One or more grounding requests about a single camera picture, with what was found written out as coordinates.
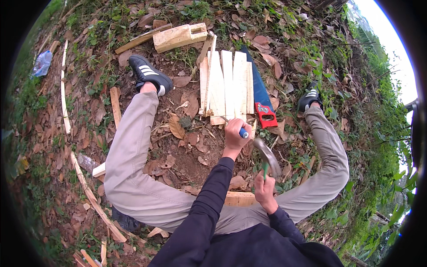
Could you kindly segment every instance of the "shoe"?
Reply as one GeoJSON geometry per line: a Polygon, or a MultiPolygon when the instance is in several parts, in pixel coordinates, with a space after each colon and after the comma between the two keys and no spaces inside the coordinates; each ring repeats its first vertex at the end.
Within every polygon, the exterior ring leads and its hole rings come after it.
{"type": "Polygon", "coordinates": [[[306,112],[310,108],[311,103],[314,101],[317,101],[320,104],[320,108],[323,110],[322,97],[319,94],[317,82],[311,82],[307,89],[310,90],[310,92],[303,94],[302,97],[298,100],[298,110],[301,112],[306,112]]]}
{"type": "Polygon", "coordinates": [[[132,55],[129,57],[129,65],[132,67],[136,75],[136,89],[140,90],[146,82],[152,82],[157,88],[157,96],[165,95],[173,87],[172,80],[156,70],[150,62],[140,55],[132,55]]]}
{"type": "Polygon", "coordinates": [[[111,217],[113,218],[113,220],[116,220],[119,223],[120,227],[122,227],[126,231],[133,232],[136,229],[138,229],[140,226],[141,227],[145,226],[144,223],[138,220],[135,220],[129,215],[121,213],[114,206],[111,208],[111,212],[112,212],[111,217]]]}

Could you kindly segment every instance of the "black long-sleeve shirt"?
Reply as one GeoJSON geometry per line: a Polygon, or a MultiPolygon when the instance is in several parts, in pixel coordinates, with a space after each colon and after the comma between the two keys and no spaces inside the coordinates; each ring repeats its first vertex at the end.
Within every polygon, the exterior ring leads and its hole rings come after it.
{"type": "Polygon", "coordinates": [[[231,158],[218,161],[187,218],[149,266],[343,266],[327,246],[306,243],[280,207],[268,215],[270,227],[260,223],[240,232],[213,236],[233,167],[231,158]]]}

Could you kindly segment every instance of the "plastic bottle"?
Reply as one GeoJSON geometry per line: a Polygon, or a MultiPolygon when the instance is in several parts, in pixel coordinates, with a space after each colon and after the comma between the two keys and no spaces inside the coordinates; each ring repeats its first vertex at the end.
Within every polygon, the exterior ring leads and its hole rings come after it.
{"type": "Polygon", "coordinates": [[[46,75],[51,61],[52,53],[49,50],[38,55],[32,70],[33,76],[40,77],[46,75]]]}

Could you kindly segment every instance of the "hammer head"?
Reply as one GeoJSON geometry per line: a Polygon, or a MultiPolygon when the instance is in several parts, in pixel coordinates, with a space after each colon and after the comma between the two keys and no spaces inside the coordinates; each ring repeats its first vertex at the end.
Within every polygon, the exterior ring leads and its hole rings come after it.
{"type": "Polygon", "coordinates": [[[276,159],[276,156],[273,154],[271,149],[266,146],[264,141],[262,141],[260,138],[255,138],[254,146],[260,151],[262,160],[270,165],[272,177],[276,180],[279,179],[282,170],[280,168],[279,162],[276,159]]]}

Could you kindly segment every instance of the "gray pants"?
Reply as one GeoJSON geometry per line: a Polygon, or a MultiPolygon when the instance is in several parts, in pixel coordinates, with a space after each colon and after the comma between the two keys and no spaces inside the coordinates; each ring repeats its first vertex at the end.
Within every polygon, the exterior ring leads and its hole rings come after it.
{"type": "MultiPolygon", "coordinates": [[[[140,93],[123,114],[105,164],[105,194],[118,211],[173,232],[186,218],[196,197],[155,181],[142,170],[146,163],[154,115],[155,92],[140,93]]],[[[348,181],[348,160],[335,129],[318,107],[305,112],[322,159],[322,169],[305,183],[276,197],[297,223],[334,199],[348,181]]],[[[224,206],[215,234],[239,232],[259,223],[269,226],[260,204],[224,206]]]]}

